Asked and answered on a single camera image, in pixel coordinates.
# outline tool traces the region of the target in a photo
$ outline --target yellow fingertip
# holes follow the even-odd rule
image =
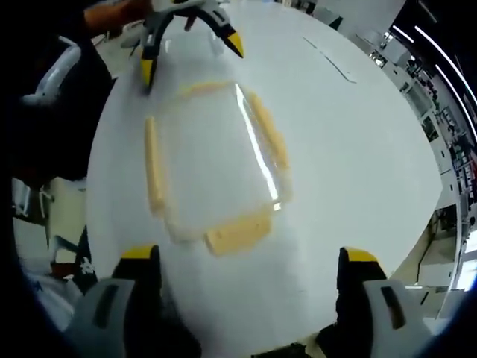
[[[122,259],[148,259],[154,245],[136,246],[121,255]]]
[[[240,35],[236,32],[228,36],[227,38],[237,49],[237,51],[240,53],[240,55],[243,57],[244,56],[244,48],[241,45],[241,38]]]
[[[376,259],[372,254],[365,250],[359,250],[357,248],[345,248],[348,253],[348,259],[351,261],[376,261]]]

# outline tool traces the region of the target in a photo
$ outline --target white round table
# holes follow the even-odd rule
[[[288,149],[293,200],[274,216],[272,233],[251,251],[217,258],[204,242],[172,242],[150,214],[144,120],[157,88],[172,86],[180,68],[155,81],[146,96],[139,61],[131,60],[104,108],[87,178],[98,275],[111,275],[132,245],[159,244],[164,278],[204,357],[242,357],[331,324],[339,248],[370,251],[391,274],[423,232],[441,191],[411,108],[357,47],[279,4],[237,1],[227,12],[245,59],[227,48],[219,56],[234,79],[260,96]],[[165,40],[183,22],[172,25]],[[195,31],[205,29],[195,24]],[[164,78],[161,70],[156,77]]]

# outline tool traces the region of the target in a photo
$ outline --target person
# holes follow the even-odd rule
[[[6,68],[16,74],[7,83],[10,167],[15,178],[34,189],[56,176],[67,180],[86,177],[96,126],[113,85],[91,38],[144,19],[153,10],[151,0],[90,3],[22,2],[29,11],[19,9],[22,25],[13,32],[10,43],[7,41],[15,56],[9,58]],[[55,54],[58,36],[81,50],[75,70],[65,79],[70,85],[52,107],[25,105],[23,96],[35,93],[40,79],[59,56]]]

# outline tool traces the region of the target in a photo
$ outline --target white wall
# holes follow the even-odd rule
[[[341,16],[343,22],[338,31],[349,37],[371,32],[384,35],[404,3],[405,0],[318,0],[317,7],[325,7]]]

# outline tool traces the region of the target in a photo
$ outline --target ceiling light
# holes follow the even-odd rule
[[[444,52],[444,50],[442,48],[440,48],[440,46],[431,37],[429,37],[428,34],[426,34],[424,31],[422,31],[418,26],[414,26],[414,28],[417,30],[417,32],[419,32],[421,35],[423,35],[426,38],[426,40],[428,40],[440,52],[440,54],[442,54],[442,56],[447,60],[449,65],[454,69],[455,73],[457,73],[457,76],[459,76],[459,78],[461,79],[462,83],[464,83],[464,86],[467,88],[467,91],[469,91],[470,96],[472,97],[472,99],[474,100],[474,102],[476,103],[476,106],[477,106],[476,95],[474,95],[474,93],[470,89],[469,84],[467,83],[467,81],[465,80],[464,76],[461,74],[461,72],[459,71],[459,69],[457,68],[455,63],[452,62],[452,60],[449,58],[449,56],[447,56],[447,54]]]
[[[467,120],[469,121],[469,126],[470,126],[470,129],[472,130],[472,133],[474,134],[474,140],[477,142],[477,133],[476,133],[476,129],[474,128],[474,125],[473,125],[473,121],[472,119],[470,118],[470,114],[469,112],[467,111],[467,108],[465,107],[461,97],[459,97],[459,94],[457,94],[457,91],[455,90],[454,86],[450,83],[449,79],[447,78],[447,76],[444,74],[444,72],[442,71],[442,69],[440,69],[439,65],[435,65],[435,68],[439,71],[440,75],[442,76],[442,78],[447,82],[447,84],[449,85],[449,88],[452,90],[452,92],[454,93],[454,96],[457,98],[459,104],[461,105],[462,107],[462,110],[464,110],[464,113],[467,117]]]
[[[396,30],[397,32],[399,32],[400,34],[402,34],[406,39],[408,39],[411,43],[414,43],[414,40],[409,36],[407,35],[406,32],[404,32],[403,30],[401,30],[400,28],[398,28],[397,26],[393,25],[393,29]]]

